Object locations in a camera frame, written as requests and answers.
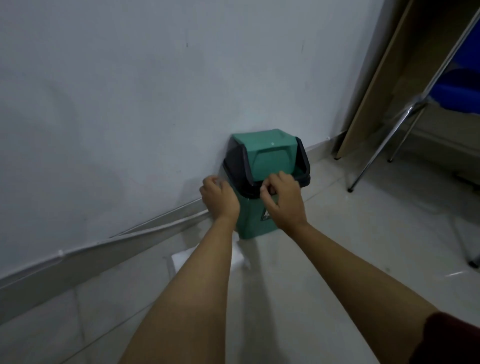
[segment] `left hand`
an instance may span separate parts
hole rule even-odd
[[[215,220],[225,218],[233,226],[237,224],[240,214],[240,203],[233,188],[227,181],[216,184],[218,176],[208,176],[200,187],[202,200]]]

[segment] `label on trash can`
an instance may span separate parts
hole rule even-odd
[[[268,219],[270,219],[270,218],[272,218],[272,217],[271,217],[270,214],[268,213],[267,209],[264,208],[264,212],[263,212],[263,214],[262,214],[262,218],[260,219],[260,221],[265,221],[265,220],[268,220]]]

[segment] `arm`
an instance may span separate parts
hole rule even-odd
[[[278,205],[268,187],[278,193]],[[307,222],[293,177],[270,175],[261,198],[277,226],[306,254],[381,363],[407,363],[438,310],[397,280],[357,257]]]
[[[227,182],[200,188],[214,223],[161,293],[120,363],[223,363],[232,232],[240,212]]]

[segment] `floor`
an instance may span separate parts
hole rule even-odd
[[[367,147],[312,165],[302,190],[312,225],[438,308],[480,326],[480,197],[435,166],[381,156],[346,192]],[[211,222],[119,264],[0,327],[0,362],[116,363],[170,280],[165,257]],[[230,277],[227,363],[376,363],[335,296],[281,231],[242,241],[250,267]]]

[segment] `red sleeve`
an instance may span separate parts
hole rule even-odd
[[[423,328],[423,341],[410,358],[416,363],[478,363],[480,328],[439,312]]]

